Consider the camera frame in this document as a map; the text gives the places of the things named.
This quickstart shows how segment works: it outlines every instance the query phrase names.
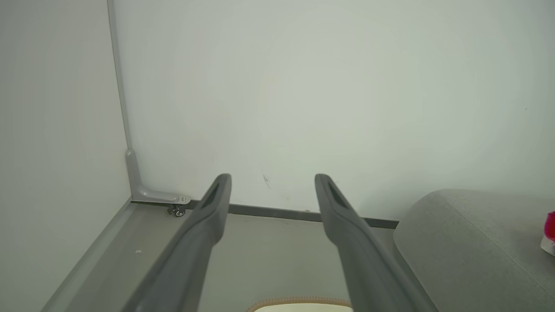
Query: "beige cushion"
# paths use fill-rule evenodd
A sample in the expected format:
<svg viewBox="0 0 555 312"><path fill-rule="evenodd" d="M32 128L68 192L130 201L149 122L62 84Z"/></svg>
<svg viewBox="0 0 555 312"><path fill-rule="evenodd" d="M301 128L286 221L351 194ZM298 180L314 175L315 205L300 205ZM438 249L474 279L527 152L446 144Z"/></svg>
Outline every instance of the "beige cushion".
<svg viewBox="0 0 555 312"><path fill-rule="evenodd" d="M352 312L352 308L322 303L289 303L264 306L256 312Z"/></svg>
<svg viewBox="0 0 555 312"><path fill-rule="evenodd" d="M394 240L439 311L555 311L555 258L540 247L555 200L440 190Z"/></svg>

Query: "gray floor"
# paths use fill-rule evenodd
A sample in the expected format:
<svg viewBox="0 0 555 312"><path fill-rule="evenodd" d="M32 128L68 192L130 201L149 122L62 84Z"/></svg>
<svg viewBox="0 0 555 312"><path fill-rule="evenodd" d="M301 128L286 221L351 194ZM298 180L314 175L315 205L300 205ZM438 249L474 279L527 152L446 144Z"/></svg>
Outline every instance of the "gray floor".
<svg viewBox="0 0 555 312"><path fill-rule="evenodd" d="M133 213L72 300L69 311L119 312L181 218L163 207L132 204ZM373 228L391 250L393 230ZM286 296L348 300L339 255L321 223L228 215L213 249L199 312L243 312Z"/></svg>

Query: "red object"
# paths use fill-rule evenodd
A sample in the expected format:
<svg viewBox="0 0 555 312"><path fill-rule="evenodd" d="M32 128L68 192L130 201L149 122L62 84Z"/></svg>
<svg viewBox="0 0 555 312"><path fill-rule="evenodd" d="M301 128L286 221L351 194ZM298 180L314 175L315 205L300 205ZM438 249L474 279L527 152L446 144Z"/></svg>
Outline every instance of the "red object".
<svg viewBox="0 0 555 312"><path fill-rule="evenodd" d="M543 228L543 232L548 239L555 241L555 212L547 215L546 227Z"/></svg>

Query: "gray cushion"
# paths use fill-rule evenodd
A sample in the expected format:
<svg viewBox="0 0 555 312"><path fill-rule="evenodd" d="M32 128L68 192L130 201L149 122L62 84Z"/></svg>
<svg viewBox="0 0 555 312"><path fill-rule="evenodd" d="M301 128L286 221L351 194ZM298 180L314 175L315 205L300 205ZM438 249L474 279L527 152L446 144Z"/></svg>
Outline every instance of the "gray cushion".
<svg viewBox="0 0 555 312"><path fill-rule="evenodd" d="M555 200L440 190L395 244L439 311L555 311L555 257L539 247Z"/></svg>

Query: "stitched edge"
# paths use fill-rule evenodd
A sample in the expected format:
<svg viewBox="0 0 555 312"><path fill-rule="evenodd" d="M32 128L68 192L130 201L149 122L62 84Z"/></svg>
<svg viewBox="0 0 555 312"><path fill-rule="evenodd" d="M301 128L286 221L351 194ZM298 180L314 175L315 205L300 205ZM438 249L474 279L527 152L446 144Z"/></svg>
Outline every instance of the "stitched edge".
<svg viewBox="0 0 555 312"><path fill-rule="evenodd" d="M266 299L262 301L258 301L250 308L246 310L246 312L254 312L260 308L270 305L280 305L280 304L292 304L292 303L318 303L318 304L332 304L332 305L341 305L346 306L348 308L351 307L351 303L347 300L342 299L334 299L334 298L326 298L326 297L285 297L285 298L275 298L275 299Z"/></svg>

